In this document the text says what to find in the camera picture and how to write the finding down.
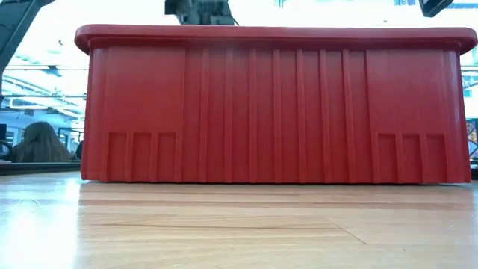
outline woman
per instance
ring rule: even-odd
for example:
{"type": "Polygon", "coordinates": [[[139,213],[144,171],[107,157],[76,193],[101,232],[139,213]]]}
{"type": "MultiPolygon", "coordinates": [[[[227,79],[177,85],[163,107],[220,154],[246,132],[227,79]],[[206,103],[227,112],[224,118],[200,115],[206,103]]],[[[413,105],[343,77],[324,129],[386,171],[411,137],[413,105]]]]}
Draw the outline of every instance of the woman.
{"type": "Polygon", "coordinates": [[[24,140],[13,148],[13,162],[69,161],[69,153],[55,134],[53,127],[44,122],[32,123],[25,129],[24,140]]]}

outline long brown hair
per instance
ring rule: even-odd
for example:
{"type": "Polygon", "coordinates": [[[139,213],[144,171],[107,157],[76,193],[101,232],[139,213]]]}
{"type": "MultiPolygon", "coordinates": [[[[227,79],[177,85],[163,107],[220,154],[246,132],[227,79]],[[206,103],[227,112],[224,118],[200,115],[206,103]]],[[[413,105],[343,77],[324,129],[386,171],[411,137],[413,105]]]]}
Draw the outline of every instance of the long brown hair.
{"type": "Polygon", "coordinates": [[[69,153],[49,123],[27,126],[24,140],[13,148],[13,162],[69,161],[69,153]]]}

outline table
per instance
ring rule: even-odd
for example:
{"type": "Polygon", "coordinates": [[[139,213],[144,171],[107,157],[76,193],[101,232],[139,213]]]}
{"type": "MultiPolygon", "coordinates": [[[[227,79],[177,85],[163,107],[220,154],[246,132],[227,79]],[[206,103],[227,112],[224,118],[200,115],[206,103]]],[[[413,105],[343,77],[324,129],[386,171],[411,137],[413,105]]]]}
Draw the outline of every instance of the table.
{"type": "Polygon", "coordinates": [[[475,268],[478,184],[0,177],[0,268],[475,268]]]}

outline bin rim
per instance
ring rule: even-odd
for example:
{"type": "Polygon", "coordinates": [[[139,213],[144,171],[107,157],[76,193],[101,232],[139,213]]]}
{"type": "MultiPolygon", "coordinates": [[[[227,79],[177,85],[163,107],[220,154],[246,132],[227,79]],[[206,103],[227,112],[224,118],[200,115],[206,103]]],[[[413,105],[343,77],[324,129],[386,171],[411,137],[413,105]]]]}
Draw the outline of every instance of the bin rim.
{"type": "Polygon", "coordinates": [[[411,43],[414,40],[455,42],[460,54],[477,44],[477,33],[471,28],[287,28],[209,25],[84,25],[75,34],[76,46],[90,53],[90,41],[102,39],[168,39],[168,40],[328,40],[336,43],[383,41],[411,43]]]}

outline red storage crate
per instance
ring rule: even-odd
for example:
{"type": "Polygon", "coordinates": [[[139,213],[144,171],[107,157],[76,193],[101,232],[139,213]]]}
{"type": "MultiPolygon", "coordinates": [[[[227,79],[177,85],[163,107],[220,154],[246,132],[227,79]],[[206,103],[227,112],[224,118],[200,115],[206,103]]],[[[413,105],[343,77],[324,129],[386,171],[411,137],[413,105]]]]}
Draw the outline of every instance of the red storage crate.
{"type": "Polygon", "coordinates": [[[83,179],[471,180],[467,28],[87,25],[83,179]]]}

